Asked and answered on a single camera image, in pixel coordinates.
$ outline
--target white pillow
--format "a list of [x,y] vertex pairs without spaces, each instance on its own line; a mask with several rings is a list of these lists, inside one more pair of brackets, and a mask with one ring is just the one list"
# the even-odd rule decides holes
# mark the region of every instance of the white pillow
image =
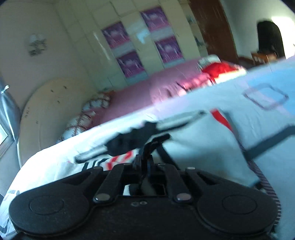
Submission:
[[85,132],[91,124],[91,119],[93,116],[95,116],[95,112],[90,112],[88,114],[81,113],[79,116],[71,119],[68,122],[64,133],[57,140],[57,143]]
[[87,102],[82,111],[89,112],[94,111],[98,108],[108,108],[110,102],[110,96],[105,93],[98,93],[95,95],[95,98]]

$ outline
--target pillow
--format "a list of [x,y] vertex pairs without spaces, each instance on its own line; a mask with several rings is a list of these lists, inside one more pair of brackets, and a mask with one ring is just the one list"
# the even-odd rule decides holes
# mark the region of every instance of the pillow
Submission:
[[100,108],[108,108],[110,100],[111,97],[109,93],[97,93],[84,105],[82,111],[95,112]]
[[89,125],[91,124],[92,117],[95,116],[95,112],[90,112],[88,114],[81,113],[79,116],[71,119],[61,137],[57,140],[57,143],[60,143],[66,139],[77,136],[80,133],[88,130]]
[[197,77],[194,77],[192,79],[181,80],[178,82],[178,84],[186,91],[193,90],[196,88],[204,88],[207,86],[212,86],[210,75],[207,73],[200,74]]
[[203,71],[204,68],[209,67],[212,63],[221,63],[220,59],[216,55],[209,55],[207,57],[203,57],[198,62],[199,70]]

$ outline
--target wall decoration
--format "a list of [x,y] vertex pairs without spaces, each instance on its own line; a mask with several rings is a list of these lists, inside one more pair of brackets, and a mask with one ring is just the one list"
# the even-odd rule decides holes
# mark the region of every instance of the wall decoration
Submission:
[[29,40],[29,54],[31,56],[39,55],[47,49],[46,38],[43,34],[32,34]]
[[133,77],[145,71],[136,51],[117,58],[117,61],[126,78]]
[[141,15],[150,32],[170,26],[170,23],[161,7],[155,7],[141,12]]
[[121,46],[124,43],[130,42],[130,38],[122,24],[118,22],[102,30],[111,49]]
[[155,42],[163,63],[172,62],[183,58],[182,52],[175,36]]

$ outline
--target wooden door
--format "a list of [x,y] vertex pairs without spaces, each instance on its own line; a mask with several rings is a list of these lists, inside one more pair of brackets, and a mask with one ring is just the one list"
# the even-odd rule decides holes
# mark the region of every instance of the wooden door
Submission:
[[191,9],[206,42],[208,54],[238,63],[237,51],[227,18],[219,0],[190,0]]

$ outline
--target poster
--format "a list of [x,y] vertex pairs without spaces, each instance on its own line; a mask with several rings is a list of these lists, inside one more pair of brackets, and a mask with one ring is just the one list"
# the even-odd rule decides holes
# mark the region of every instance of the poster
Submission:
[[162,39],[155,42],[155,44],[162,57],[163,63],[168,63],[183,58],[182,52],[175,36]]
[[111,49],[130,41],[130,38],[122,24],[118,22],[102,30]]
[[136,51],[117,58],[117,61],[127,78],[145,71]]
[[141,12],[141,15],[150,32],[170,26],[169,21],[161,7]]

